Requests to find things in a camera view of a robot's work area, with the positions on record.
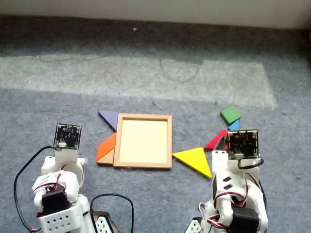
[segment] white wall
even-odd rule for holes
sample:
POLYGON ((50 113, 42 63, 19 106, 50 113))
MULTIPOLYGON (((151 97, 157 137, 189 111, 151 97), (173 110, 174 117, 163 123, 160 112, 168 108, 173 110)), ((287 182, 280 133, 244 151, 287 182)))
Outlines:
POLYGON ((0 14, 311 28, 311 0, 0 0, 0 14))

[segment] square wooden board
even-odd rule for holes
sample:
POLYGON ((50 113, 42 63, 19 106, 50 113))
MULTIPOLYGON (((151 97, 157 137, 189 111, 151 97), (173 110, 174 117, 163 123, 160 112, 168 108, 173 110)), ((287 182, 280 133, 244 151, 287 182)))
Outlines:
POLYGON ((113 165, 171 168, 172 116, 119 113, 113 165))

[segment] red triangle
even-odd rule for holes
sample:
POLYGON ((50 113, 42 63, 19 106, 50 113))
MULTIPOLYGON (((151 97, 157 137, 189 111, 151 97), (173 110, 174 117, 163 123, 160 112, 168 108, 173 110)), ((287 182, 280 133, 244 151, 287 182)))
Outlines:
POLYGON ((220 133, 217 134, 216 137, 213 138, 205 147, 206 150, 214 150, 214 148, 217 146, 217 143, 227 135, 228 130, 222 130, 220 133))

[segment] yellow triangle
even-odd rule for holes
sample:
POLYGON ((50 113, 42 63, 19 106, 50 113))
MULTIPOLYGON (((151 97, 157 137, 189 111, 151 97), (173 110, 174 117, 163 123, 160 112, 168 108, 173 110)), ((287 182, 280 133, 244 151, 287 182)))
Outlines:
POLYGON ((187 164, 203 175, 209 178, 212 177, 205 157, 204 149, 202 147, 174 153, 173 157, 187 164))

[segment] gray carpet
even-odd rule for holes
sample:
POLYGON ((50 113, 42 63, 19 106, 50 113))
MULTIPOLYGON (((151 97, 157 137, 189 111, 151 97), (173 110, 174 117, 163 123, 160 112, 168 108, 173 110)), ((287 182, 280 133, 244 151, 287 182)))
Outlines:
MULTIPOLYGON (((173 160, 170 171, 95 164, 112 134, 98 110, 173 115, 173 151, 204 146, 226 127, 230 104, 241 128, 258 128, 261 181, 270 233, 308 233, 311 164, 311 70, 307 33, 193 24, 68 18, 0 18, 1 232, 27 232, 15 210, 13 180, 57 122, 82 125, 87 156, 81 193, 115 192, 135 205, 135 232, 181 233, 211 198, 211 182, 173 160)), ((31 187, 44 152, 18 183, 22 211, 35 217, 31 187)), ((123 233, 130 206, 102 198, 123 233)))

